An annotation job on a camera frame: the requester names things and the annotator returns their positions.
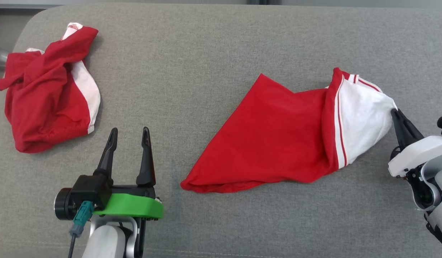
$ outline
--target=teal connector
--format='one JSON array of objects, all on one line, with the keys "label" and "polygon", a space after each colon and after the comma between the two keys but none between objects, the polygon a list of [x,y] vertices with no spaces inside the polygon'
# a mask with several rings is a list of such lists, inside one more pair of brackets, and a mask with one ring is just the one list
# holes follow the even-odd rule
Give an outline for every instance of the teal connector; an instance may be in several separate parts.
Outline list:
[{"label": "teal connector", "polygon": [[80,237],[84,231],[86,222],[92,217],[93,204],[91,201],[83,201],[81,207],[78,209],[75,218],[73,219],[73,226],[70,229],[70,235],[72,237]]}]

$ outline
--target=red garment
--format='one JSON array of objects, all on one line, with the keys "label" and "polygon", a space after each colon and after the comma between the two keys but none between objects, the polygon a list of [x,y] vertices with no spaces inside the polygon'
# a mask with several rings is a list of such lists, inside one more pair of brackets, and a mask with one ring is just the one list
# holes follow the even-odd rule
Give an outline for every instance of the red garment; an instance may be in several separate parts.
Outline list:
[{"label": "red garment", "polygon": [[100,93],[82,59],[98,31],[70,23],[62,40],[46,51],[11,53],[0,90],[16,149],[42,152],[93,131]]},{"label": "red garment", "polygon": [[260,75],[181,187],[205,193],[311,183],[383,137],[395,107],[376,85],[339,68],[329,88],[300,93]]}]

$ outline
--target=black cable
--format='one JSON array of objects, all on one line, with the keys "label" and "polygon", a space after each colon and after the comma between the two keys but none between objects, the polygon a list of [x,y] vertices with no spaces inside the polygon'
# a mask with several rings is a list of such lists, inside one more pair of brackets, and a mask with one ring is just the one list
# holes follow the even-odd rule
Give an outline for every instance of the black cable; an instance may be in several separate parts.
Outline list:
[{"label": "black cable", "polygon": [[76,240],[76,235],[73,235],[72,242],[70,243],[70,251],[68,251],[68,258],[72,258],[73,256],[73,250],[75,249],[75,240]]}]

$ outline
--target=camera lens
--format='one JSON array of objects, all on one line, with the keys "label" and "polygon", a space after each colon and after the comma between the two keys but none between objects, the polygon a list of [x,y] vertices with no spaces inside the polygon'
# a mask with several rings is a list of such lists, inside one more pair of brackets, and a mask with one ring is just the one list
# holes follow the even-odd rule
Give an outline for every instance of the camera lens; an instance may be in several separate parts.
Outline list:
[{"label": "camera lens", "polygon": [[73,220],[76,216],[75,203],[70,198],[71,188],[62,188],[54,200],[54,212],[60,220]]}]

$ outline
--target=red cloth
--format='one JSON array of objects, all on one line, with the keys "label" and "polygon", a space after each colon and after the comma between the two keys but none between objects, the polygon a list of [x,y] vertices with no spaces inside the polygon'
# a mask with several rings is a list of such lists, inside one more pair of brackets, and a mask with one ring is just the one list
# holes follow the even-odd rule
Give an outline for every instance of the red cloth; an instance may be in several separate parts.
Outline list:
[{"label": "red cloth", "polygon": [[341,114],[339,89],[342,83],[369,89],[345,78],[358,82],[336,68],[329,88],[293,93],[260,75],[181,187],[206,193],[236,192],[283,180],[310,183],[347,165],[345,150],[336,146],[337,138],[342,142],[337,136],[341,125],[335,124]]},{"label": "red cloth", "polygon": [[[8,89],[5,115],[18,151],[42,152],[88,134],[92,117],[88,100],[79,89],[85,85],[75,83],[71,63],[87,56],[97,33],[94,28],[82,27],[66,39],[51,43],[44,54],[37,49],[9,54],[0,90]],[[98,93],[96,85],[90,86]]]}]

